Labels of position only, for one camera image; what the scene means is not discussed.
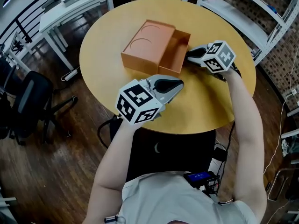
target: person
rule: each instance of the person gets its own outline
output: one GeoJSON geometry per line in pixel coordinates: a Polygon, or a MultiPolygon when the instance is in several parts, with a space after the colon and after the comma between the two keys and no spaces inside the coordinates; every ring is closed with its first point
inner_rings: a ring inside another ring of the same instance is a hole
{"type": "Polygon", "coordinates": [[[174,172],[147,174],[126,182],[132,140],[141,127],[122,122],[94,178],[83,224],[110,216],[126,224],[256,224],[265,213],[262,120],[242,78],[232,69],[228,82],[239,140],[234,201],[220,205],[174,172]]]}

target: cardboard box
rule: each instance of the cardboard box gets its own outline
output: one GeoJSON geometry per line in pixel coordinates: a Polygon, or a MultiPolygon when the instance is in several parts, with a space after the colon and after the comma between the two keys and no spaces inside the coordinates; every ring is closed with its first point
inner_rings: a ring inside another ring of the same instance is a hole
{"type": "Polygon", "coordinates": [[[146,20],[121,53],[125,67],[147,73],[178,77],[190,34],[175,26],[146,20]]]}

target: box lid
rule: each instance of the box lid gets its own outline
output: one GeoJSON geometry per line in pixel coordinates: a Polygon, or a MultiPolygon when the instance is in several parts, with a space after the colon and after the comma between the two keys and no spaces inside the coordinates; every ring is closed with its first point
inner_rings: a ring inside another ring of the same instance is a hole
{"type": "Polygon", "coordinates": [[[159,64],[174,31],[175,26],[146,20],[123,53],[159,64]]]}

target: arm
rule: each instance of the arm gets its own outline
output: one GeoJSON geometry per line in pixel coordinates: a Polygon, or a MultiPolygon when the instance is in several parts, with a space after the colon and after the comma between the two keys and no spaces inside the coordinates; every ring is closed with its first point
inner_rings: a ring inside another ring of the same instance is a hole
{"type": "Polygon", "coordinates": [[[126,121],[122,122],[97,169],[83,224],[103,224],[104,218],[119,212],[133,135],[140,127],[141,125],[131,126],[126,121]]]}
{"type": "Polygon", "coordinates": [[[245,202],[261,222],[267,199],[263,186],[263,124],[257,106],[242,78],[232,69],[223,73],[228,81],[239,140],[235,178],[235,200],[245,202]]]}

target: round wooden table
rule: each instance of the round wooden table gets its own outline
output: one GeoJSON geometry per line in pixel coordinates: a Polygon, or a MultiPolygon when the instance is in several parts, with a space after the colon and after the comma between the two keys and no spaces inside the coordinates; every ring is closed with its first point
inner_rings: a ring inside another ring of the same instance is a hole
{"type": "MultiPolygon", "coordinates": [[[[146,19],[174,25],[191,34],[190,48],[225,40],[237,57],[235,64],[251,95],[256,71],[250,51],[239,34],[221,17],[195,4],[180,0],[137,0],[103,15],[87,32],[80,50],[83,79],[92,94],[118,114],[115,100],[119,89],[133,79],[149,75],[123,67],[121,52],[146,19]]],[[[228,85],[185,63],[180,77],[183,90],[166,105],[162,117],[144,127],[163,133],[201,133],[234,120],[228,85]]]]}

